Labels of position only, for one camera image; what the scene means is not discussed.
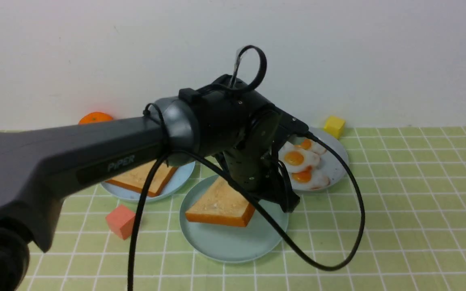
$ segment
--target yellow cube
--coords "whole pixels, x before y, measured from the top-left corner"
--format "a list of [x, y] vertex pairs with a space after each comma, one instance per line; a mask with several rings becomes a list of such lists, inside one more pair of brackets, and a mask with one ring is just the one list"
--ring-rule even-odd
[[329, 134], [333, 135], [335, 138], [339, 139], [343, 134], [344, 124], [344, 119], [338, 118], [336, 116], [330, 116], [327, 119], [327, 123], [323, 129]]

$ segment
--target slice of bread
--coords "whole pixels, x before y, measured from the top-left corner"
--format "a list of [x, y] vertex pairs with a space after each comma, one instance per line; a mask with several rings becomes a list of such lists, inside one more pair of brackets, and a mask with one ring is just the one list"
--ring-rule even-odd
[[[155, 161], [148, 162], [121, 175], [117, 175], [107, 181], [107, 183], [141, 193], [146, 177], [148, 176], [148, 172], [150, 172], [154, 163]], [[152, 184], [150, 184], [148, 196], [156, 197], [161, 194], [161, 191], [163, 191], [163, 188], [166, 186], [168, 181], [170, 181], [176, 170], [176, 167], [168, 167], [166, 164], [161, 164], [154, 175]]]
[[191, 222], [246, 227], [255, 208], [222, 177], [185, 212]]

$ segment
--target light blue plate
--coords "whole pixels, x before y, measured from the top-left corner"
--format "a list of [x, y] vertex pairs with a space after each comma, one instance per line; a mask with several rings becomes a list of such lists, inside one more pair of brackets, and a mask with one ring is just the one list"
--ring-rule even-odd
[[[348, 160], [348, 153], [344, 148], [343, 144], [339, 142], [335, 137], [331, 136], [329, 133], [322, 129], [317, 129], [315, 127], [310, 127], [309, 131], [316, 136], [319, 140], [327, 144], [331, 149], [333, 149], [338, 155], [344, 160], [346, 164], [350, 164]], [[320, 191], [323, 191], [331, 186], [334, 186], [339, 182], [344, 175], [346, 175], [346, 170], [344, 169], [343, 165], [335, 158], [329, 151], [321, 155], [321, 162], [320, 166], [318, 167], [325, 175], [330, 178], [330, 184], [320, 190], [294, 190], [297, 193], [313, 193], [317, 194]]]
[[[183, 199], [179, 210], [179, 223], [186, 240], [208, 258], [224, 263], [243, 263], [270, 252], [282, 240], [271, 225], [255, 212], [247, 227], [189, 222], [184, 213], [206, 192], [218, 175], [207, 177], [194, 186]], [[274, 220], [287, 230], [288, 213], [278, 204], [260, 201], [260, 205]]]
[[[179, 167], [170, 181], [165, 185], [163, 188], [163, 191], [161, 191], [161, 194], [159, 194], [156, 197], [147, 197], [146, 198], [146, 203], [149, 202], [154, 202], [158, 201], [160, 199], [169, 197], [173, 193], [175, 193], [181, 186], [185, 184], [185, 182], [190, 178], [192, 175], [192, 172], [194, 171], [195, 168], [195, 162], [191, 162], [189, 164], [185, 164], [182, 167]], [[122, 199], [124, 201], [129, 201], [129, 202], [138, 202], [139, 201], [139, 193], [124, 189], [119, 186], [115, 186], [109, 183], [102, 183], [102, 187], [109, 191], [111, 195], [114, 197], [117, 197], [119, 199]]]

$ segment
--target red cube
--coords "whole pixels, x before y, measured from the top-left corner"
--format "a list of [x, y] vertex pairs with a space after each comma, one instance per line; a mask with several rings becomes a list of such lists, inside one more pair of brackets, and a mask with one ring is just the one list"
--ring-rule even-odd
[[133, 232], [136, 214], [124, 205], [116, 207], [105, 217], [109, 229], [121, 239], [126, 240]]

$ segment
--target white wall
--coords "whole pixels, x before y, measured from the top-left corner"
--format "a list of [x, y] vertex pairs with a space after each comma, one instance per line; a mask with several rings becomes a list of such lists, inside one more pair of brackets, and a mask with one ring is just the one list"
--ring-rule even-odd
[[0, 0], [0, 129], [138, 116], [244, 44], [269, 59], [259, 92], [311, 124], [466, 125], [466, 1]]

